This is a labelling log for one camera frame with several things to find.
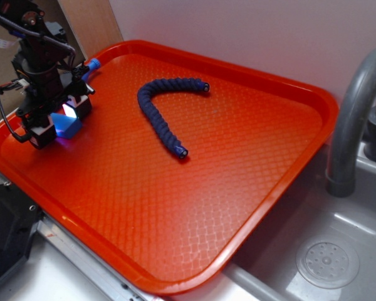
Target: braided rope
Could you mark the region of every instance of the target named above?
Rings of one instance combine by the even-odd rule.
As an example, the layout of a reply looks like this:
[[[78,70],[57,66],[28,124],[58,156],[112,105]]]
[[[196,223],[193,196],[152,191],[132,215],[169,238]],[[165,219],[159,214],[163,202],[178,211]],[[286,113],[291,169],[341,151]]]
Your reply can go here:
[[[145,84],[138,91],[139,107],[149,119],[162,143],[179,159],[185,158],[188,155],[188,150],[181,145],[181,141],[171,132],[169,125],[152,103],[152,97],[162,92],[208,92],[209,89],[209,84],[202,82],[199,78],[173,78],[169,80],[163,78]]]

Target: sink drain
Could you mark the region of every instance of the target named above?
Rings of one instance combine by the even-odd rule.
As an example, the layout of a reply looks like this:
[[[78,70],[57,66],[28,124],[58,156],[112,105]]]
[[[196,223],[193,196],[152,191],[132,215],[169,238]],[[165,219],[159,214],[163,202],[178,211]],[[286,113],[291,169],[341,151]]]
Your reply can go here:
[[[314,236],[305,241],[296,254],[301,275],[321,288],[340,288],[358,274],[357,252],[347,242],[334,236]]]

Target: stainless steel sink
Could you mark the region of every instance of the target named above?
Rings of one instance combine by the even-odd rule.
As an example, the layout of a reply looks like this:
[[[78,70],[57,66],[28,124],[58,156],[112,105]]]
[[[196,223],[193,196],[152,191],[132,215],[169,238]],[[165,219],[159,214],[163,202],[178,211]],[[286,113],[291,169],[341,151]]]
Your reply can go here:
[[[376,163],[358,157],[355,192],[336,198],[326,157],[327,147],[232,260],[261,300],[376,301]]]

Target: gray faucet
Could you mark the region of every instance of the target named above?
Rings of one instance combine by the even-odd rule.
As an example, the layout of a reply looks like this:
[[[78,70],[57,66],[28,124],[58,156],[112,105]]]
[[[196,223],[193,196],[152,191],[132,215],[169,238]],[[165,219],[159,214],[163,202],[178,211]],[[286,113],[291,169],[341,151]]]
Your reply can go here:
[[[326,190],[334,196],[349,196],[355,190],[355,163],[364,128],[368,136],[365,155],[376,161],[375,99],[376,49],[359,66],[338,114],[326,169]]]

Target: orange tray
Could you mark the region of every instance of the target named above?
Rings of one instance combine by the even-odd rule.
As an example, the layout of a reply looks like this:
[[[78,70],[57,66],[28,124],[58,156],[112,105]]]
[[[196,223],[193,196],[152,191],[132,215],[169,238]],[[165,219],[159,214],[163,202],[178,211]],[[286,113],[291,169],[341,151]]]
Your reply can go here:
[[[313,86],[144,41],[96,57],[93,110],[79,133],[36,150],[1,124],[0,171],[134,285],[159,295],[190,290],[222,269],[324,143],[336,101]],[[206,95],[153,99],[190,151],[183,161],[137,102],[144,84],[175,77],[211,86]]]

